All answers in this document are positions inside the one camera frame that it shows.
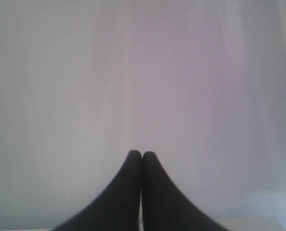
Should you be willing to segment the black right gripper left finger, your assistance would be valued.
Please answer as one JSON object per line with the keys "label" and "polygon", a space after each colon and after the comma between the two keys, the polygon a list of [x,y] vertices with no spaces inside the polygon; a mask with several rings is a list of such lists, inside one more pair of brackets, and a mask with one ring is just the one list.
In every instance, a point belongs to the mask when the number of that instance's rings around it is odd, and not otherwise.
{"label": "black right gripper left finger", "polygon": [[142,155],[131,150],[118,173],[87,207],[55,231],[138,231]]}

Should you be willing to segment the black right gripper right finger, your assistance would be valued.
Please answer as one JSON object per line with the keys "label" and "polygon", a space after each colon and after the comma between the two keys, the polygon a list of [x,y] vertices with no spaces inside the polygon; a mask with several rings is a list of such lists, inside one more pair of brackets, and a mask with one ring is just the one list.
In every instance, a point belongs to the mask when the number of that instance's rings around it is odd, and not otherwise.
{"label": "black right gripper right finger", "polygon": [[142,209],[145,231],[227,230],[183,195],[154,152],[144,153],[142,162]]}

